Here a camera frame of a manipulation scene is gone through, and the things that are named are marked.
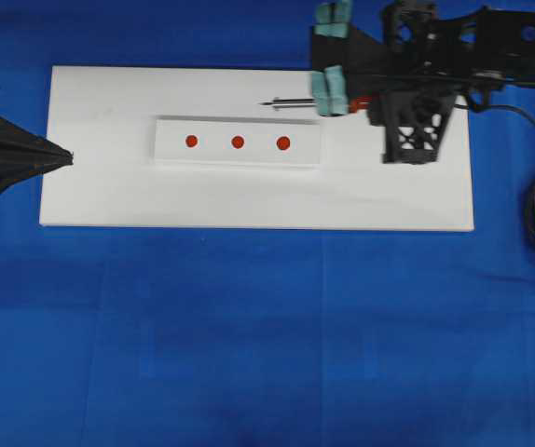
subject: white strip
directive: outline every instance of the white strip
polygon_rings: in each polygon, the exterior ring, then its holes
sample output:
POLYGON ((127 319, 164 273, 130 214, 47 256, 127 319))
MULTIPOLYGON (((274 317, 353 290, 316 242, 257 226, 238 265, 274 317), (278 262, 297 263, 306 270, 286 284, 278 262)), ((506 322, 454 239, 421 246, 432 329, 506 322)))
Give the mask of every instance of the white strip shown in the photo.
POLYGON ((185 163, 310 167, 319 165, 321 145, 322 134, 316 124, 160 119, 155 157, 157 161, 185 163), (198 141, 194 147, 186 144, 189 135, 198 141), (232 145, 237 137, 243 142, 239 149, 232 145), (280 139, 288 139, 286 150, 279 149, 280 139))

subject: black wire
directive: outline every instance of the black wire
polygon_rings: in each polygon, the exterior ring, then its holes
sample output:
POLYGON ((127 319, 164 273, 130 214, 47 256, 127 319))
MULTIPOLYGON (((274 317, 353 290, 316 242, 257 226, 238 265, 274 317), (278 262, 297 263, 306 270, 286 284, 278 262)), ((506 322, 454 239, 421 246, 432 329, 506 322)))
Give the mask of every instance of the black wire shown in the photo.
MULTIPOLYGON (((466 105, 460 105, 456 104, 454 107, 457 109, 462 110, 469 110, 469 107, 466 105)), ((515 107, 513 105, 490 105, 486 110, 506 110, 509 112, 514 112, 515 114, 519 114, 523 116, 530 124, 532 124, 535 127, 535 118, 530 115, 528 112, 524 111, 523 109, 519 107, 515 107)), ((532 225, 532 214, 535 206, 535 183, 528 191, 527 196, 527 205, 525 206, 525 222, 527 224, 527 230, 535 237, 535 229, 532 225)))
POLYGON ((535 87, 535 81, 518 81, 516 79, 508 79, 505 77, 490 77, 490 76, 471 76, 471 77, 454 77, 446 76, 444 74, 378 74, 362 71, 352 71, 353 75, 363 75, 367 77, 391 79, 398 81, 446 81, 455 82, 459 84, 472 84, 480 82, 488 82, 490 84, 504 84, 518 87, 535 87))

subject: white platform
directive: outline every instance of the white platform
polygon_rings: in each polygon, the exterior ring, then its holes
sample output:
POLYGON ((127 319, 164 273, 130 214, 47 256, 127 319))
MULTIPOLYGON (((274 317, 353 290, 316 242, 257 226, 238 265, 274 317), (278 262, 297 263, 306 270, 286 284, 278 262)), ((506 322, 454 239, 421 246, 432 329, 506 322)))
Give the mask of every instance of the white platform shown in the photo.
POLYGON ((320 118, 258 105, 308 96, 306 72, 55 67, 48 138, 74 152, 75 165, 45 176, 40 223, 473 230, 466 112, 455 112, 438 163, 383 165, 383 130, 364 113, 320 118), (215 149, 207 158, 186 152, 188 128, 170 131, 186 121, 240 123, 246 146, 228 146, 228 156, 248 158, 216 156, 234 129, 205 146, 215 149), (272 141, 318 130, 321 147, 265 144, 268 154, 250 143, 257 132, 246 124, 261 125, 272 141), (160 147, 171 139, 182 156, 160 147), (254 156, 243 155, 249 148, 254 156))

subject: metal rod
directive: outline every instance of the metal rod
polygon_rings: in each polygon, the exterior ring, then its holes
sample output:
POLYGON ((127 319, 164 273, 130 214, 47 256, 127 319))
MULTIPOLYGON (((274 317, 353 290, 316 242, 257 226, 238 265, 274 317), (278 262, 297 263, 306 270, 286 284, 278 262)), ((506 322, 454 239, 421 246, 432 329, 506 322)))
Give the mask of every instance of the metal rod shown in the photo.
POLYGON ((301 100, 281 100, 279 98, 274 98, 271 102, 261 102, 261 105, 272 105, 274 107, 276 106, 284 106, 284 105, 306 105, 306 106, 314 106, 315 101, 312 98, 306 98, 301 100))

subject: blue cloth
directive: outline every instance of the blue cloth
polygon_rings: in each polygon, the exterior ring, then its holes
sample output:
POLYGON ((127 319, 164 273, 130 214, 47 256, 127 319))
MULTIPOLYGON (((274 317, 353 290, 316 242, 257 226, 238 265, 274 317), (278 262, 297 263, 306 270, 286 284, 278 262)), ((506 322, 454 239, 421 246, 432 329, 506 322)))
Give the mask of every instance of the blue cloth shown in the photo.
MULTIPOLYGON (((44 134, 53 64, 308 69, 316 3, 0 0, 0 115, 44 134)), ((0 446, 535 446, 535 130, 472 115, 471 143, 468 234, 42 228, 13 187, 0 446)))

